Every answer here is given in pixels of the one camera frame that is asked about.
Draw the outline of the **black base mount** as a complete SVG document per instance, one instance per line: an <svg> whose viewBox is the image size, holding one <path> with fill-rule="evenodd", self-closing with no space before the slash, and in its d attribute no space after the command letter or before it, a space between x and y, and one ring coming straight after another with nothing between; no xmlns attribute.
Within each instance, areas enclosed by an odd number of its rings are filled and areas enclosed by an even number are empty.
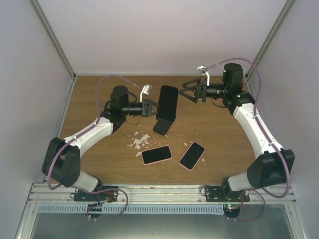
<svg viewBox="0 0 319 239"><path fill-rule="evenodd" d="M116 202L117 201L117 190L118 186L100 186L97 191L107 190L105 192L99 194L88 194L82 191L76 191L70 194L70 198L73 199L75 202Z"/></svg>
<svg viewBox="0 0 319 239"><path fill-rule="evenodd" d="M226 186L202 185L199 188L199 193L201 196L205 197L206 202L223 202L223 203L250 202L249 195L246 195L243 190L233 192Z"/></svg>

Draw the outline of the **aluminium front rail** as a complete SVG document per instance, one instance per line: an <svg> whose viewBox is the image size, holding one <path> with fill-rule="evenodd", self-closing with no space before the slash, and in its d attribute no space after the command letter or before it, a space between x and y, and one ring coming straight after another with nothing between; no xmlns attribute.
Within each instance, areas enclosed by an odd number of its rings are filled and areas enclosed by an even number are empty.
<svg viewBox="0 0 319 239"><path fill-rule="evenodd" d="M129 204L186 204L197 205L207 204L206 198L199 193L200 185L142 185L142 184L119 184L118 187L128 195ZM28 203L73 203L71 193L77 190L63 186L50 190L45 184L32 185L27 202ZM268 205L271 204L296 204L292 190L282 198L276 199L265 193L263 190L249 192L250 201L248 204L262 204L258 196L265 199Z"/></svg>

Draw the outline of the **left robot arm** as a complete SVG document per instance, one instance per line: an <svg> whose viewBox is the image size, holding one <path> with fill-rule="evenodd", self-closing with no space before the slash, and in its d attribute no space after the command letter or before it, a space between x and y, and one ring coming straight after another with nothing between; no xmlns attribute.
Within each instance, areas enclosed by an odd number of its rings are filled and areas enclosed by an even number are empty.
<svg viewBox="0 0 319 239"><path fill-rule="evenodd" d="M64 187L84 191L91 201L101 199L101 181L81 170L82 156L101 139L117 131L127 116L152 117L157 114L154 108L158 103L142 97L131 102L130 94L127 87L116 86L94 122L72 136L55 137L50 141L41 169L48 181L53 179Z"/></svg>

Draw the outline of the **black phone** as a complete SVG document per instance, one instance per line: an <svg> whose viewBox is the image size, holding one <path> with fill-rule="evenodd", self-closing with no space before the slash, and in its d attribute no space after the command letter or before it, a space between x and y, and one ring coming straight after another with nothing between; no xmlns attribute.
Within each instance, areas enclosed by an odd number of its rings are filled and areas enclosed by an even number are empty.
<svg viewBox="0 0 319 239"><path fill-rule="evenodd" d="M163 85L159 94L157 120L173 122L176 118L178 88Z"/></svg>

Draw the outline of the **pink case phone right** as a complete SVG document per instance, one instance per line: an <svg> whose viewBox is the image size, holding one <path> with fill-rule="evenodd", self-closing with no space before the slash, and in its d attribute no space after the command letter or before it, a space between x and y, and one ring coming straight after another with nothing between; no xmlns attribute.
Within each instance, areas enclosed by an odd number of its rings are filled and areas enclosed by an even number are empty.
<svg viewBox="0 0 319 239"><path fill-rule="evenodd" d="M205 148L202 145L197 142L193 142L181 157L179 164L188 171L191 171L197 165L204 152Z"/></svg>

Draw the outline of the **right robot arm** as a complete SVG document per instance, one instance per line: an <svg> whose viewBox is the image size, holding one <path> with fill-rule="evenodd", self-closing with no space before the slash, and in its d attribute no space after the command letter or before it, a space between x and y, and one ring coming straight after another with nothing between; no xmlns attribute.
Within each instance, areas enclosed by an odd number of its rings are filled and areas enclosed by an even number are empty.
<svg viewBox="0 0 319 239"><path fill-rule="evenodd" d="M239 193L250 189L262 189L278 199L287 196L295 155L273 137L258 112L256 99L243 90L242 66L225 64L222 83L210 82L207 67L199 66L198 70L201 77L184 83L179 94L195 103L198 99L203 102L208 98L221 99L223 106L242 126L256 157L246 172L223 179L221 197L231 202Z"/></svg>

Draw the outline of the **pink case phone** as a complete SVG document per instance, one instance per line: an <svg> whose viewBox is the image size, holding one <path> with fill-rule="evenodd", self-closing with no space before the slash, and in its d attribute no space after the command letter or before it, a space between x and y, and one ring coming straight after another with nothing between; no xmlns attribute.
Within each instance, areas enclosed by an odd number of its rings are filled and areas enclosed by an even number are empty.
<svg viewBox="0 0 319 239"><path fill-rule="evenodd" d="M150 165L172 159L172 152L170 147L166 145L145 150L141 153L141 157L144 165Z"/></svg>
<svg viewBox="0 0 319 239"><path fill-rule="evenodd" d="M179 164L188 171L191 171L197 165L204 152L205 148L202 145L197 142L193 142L181 157Z"/></svg>

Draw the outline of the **pink case phone left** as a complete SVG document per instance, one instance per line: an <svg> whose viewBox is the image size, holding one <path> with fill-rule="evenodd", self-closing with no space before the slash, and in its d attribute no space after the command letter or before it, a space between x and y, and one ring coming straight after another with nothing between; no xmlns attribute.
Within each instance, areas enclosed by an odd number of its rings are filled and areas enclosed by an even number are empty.
<svg viewBox="0 0 319 239"><path fill-rule="evenodd" d="M144 165L150 165L172 159L172 152L170 147L166 145L145 150L141 153L141 157Z"/></svg>

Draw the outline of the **white debris pile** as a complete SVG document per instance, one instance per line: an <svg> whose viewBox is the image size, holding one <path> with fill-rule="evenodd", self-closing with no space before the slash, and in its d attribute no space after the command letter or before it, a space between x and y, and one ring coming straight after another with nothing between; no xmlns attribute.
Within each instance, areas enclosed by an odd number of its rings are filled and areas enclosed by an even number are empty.
<svg viewBox="0 0 319 239"><path fill-rule="evenodd" d="M143 131L136 131L132 135L127 135L127 138L131 141L127 144L127 148L135 152L135 157L141 156L143 149L149 149L149 139L151 134Z"/></svg>

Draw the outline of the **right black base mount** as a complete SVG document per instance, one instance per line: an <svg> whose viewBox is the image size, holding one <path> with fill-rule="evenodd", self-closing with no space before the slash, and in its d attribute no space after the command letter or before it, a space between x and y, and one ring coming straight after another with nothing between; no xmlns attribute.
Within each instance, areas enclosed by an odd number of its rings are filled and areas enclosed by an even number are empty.
<svg viewBox="0 0 319 239"><path fill-rule="evenodd" d="M201 196L205 197L206 202L223 202L223 203L250 202L249 195L246 195L243 190L233 192L226 186L202 185L199 188L199 193Z"/></svg>

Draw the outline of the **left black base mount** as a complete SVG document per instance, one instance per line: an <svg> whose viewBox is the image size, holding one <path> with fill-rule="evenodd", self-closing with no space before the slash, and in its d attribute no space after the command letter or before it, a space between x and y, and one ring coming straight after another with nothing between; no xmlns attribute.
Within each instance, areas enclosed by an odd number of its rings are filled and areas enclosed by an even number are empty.
<svg viewBox="0 0 319 239"><path fill-rule="evenodd" d="M82 191L76 191L70 194L70 198L73 199L75 202L116 202L117 201L117 190L118 186L100 186L97 191L107 190L105 192L99 194L88 194Z"/></svg>

